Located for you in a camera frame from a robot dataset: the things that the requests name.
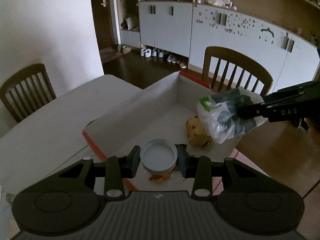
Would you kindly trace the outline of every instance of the white sneaker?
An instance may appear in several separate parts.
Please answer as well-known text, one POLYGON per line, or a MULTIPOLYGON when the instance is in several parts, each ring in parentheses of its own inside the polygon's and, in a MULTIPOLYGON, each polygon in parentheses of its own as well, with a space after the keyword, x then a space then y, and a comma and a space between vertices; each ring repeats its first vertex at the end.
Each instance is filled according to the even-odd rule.
POLYGON ((156 57, 157 56, 157 49, 156 48, 153 48, 151 56, 152 57, 156 57))
POLYGON ((162 49, 158 50, 158 57, 163 57, 163 50, 162 49))
POLYGON ((141 57, 144 56, 144 54, 146 53, 146 50, 147 50, 147 49, 141 49, 141 57))
POLYGON ((151 49, 146 49, 146 52, 144 54, 145 57, 151 57, 151 49))
POLYGON ((172 60, 174 59, 174 55, 170 54, 167 61, 168 62, 172 62, 172 60))

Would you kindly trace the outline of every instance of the white plastic bag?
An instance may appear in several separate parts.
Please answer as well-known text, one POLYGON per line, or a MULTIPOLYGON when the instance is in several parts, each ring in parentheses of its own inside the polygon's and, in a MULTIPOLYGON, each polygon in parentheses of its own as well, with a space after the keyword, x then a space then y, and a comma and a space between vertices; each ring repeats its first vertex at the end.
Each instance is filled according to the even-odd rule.
POLYGON ((197 105, 198 116, 207 134, 215 143, 221 144, 226 139, 249 132, 267 120, 262 116, 243 120, 236 114, 241 106, 262 102, 259 94, 234 88, 201 98, 197 105))

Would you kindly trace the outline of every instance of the plastic container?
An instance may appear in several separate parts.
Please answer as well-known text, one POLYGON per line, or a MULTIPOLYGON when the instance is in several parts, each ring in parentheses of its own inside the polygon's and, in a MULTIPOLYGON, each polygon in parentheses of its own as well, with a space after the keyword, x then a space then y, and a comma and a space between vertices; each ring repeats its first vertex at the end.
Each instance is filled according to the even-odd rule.
POLYGON ((178 158, 175 145, 166 139, 153 139, 140 150, 140 159, 146 171, 153 175, 163 175, 173 170, 178 158))

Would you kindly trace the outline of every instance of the white wall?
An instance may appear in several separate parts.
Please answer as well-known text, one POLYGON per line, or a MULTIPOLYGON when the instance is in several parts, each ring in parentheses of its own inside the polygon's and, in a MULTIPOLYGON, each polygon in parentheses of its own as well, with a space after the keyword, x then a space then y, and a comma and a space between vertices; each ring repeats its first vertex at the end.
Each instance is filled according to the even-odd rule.
MULTIPOLYGON (((91 0, 0 0, 0 86, 33 63, 57 97, 103 75, 91 0)), ((14 125, 0 102, 0 137, 14 125)))

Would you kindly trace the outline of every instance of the shoe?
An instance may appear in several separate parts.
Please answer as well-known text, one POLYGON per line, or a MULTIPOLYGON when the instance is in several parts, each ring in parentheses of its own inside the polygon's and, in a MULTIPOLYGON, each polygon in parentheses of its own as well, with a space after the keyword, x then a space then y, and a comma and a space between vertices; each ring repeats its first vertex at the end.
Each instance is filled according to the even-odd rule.
POLYGON ((141 49, 141 57, 144 57, 144 54, 146 53, 147 49, 141 49))
POLYGON ((163 50, 162 49, 158 50, 158 57, 163 57, 163 50))
POLYGON ((156 57, 157 56, 157 49, 156 48, 153 48, 151 56, 152 57, 156 57))
POLYGON ((145 57, 151 57, 151 49, 146 49, 146 52, 144 54, 145 57))
POLYGON ((174 55, 170 54, 167 61, 168 62, 172 62, 172 60, 174 59, 174 55))
POLYGON ((128 46, 123 46, 122 47, 122 53, 123 54, 127 54, 127 53, 129 53, 131 51, 131 48, 130 47, 128 47, 128 46))
POLYGON ((184 63, 180 63, 180 68, 185 69, 187 68, 187 65, 185 65, 184 63))

